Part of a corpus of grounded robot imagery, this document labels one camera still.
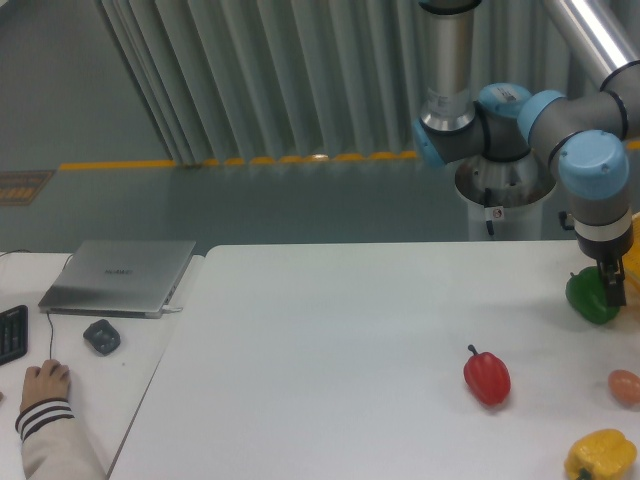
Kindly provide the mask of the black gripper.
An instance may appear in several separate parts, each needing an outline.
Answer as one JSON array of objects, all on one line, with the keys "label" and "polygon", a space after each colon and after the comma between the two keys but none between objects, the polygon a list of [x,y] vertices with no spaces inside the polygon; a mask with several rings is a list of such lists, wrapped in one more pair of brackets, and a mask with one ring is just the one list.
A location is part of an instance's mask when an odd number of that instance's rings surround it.
[{"label": "black gripper", "polygon": [[627,304],[624,287],[625,275],[622,257],[632,246],[632,233],[627,230],[612,240],[592,240],[576,234],[580,250],[596,261],[604,288],[604,296],[609,307],[623,307]]}]

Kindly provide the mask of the person's right hand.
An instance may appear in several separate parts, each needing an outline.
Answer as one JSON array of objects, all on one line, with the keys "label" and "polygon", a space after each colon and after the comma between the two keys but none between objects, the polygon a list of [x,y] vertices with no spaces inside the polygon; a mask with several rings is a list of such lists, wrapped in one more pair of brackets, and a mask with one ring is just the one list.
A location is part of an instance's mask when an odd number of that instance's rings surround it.
[{"label": "person's right hand", "polygon": [[41,366],[28,367],[23,382],[19,412],[51,399],[67,400],[70,390],[70,369],[58,360],[46,360]]}]

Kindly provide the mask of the cream striped sleeve forearm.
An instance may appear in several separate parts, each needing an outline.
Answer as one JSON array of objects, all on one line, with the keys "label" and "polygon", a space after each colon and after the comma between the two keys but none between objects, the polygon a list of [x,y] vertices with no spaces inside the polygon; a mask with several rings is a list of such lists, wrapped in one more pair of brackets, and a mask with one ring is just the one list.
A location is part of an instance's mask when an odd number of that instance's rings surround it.
[{"label": "cream striped sleeve forearm", "polygon": [[106,479],[107,474],[69,402],[50,398],[22,411],[15,422],[26,479]]}]

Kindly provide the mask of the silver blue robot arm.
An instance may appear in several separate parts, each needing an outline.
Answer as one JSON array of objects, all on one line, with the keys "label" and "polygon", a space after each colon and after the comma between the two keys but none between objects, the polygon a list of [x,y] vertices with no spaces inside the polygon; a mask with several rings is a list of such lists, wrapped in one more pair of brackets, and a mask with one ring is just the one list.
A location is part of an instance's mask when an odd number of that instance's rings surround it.
[{"label": "silver blue robot arm", "polygon": [[550,18],[599,91],[569,100],[512,86],[516,112],[498,111],[496,87],[472,100],[471,45],[477,1],[423,1],[436,66],[413,123],[419,156],[444,165],[481,155],[498,163],[529,153],[564,185],[581,251],[595,260],[609,306],[626,303],[623,256],[633,244],[624,141],[639,135],[639,51],[601,1],[547,1]]}]

